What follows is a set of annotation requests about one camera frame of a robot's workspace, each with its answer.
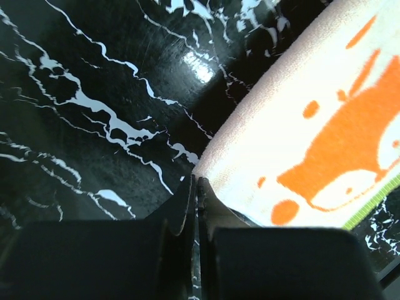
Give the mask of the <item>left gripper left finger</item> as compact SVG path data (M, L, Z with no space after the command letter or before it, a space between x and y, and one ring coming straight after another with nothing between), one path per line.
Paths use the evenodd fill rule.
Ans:
M196 179L140 220L35 222L1 258L2 299L187 299Z

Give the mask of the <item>orange floral towel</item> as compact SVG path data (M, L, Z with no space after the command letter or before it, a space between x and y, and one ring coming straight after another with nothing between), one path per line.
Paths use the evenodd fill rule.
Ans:
M261 226L352 229L399 185L399 2L334 1L194 168Z

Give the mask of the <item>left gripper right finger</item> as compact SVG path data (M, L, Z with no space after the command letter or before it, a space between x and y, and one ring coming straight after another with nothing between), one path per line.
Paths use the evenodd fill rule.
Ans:
M348 231L251 227L209 181L197 184L204 299L382 299L366 253Z

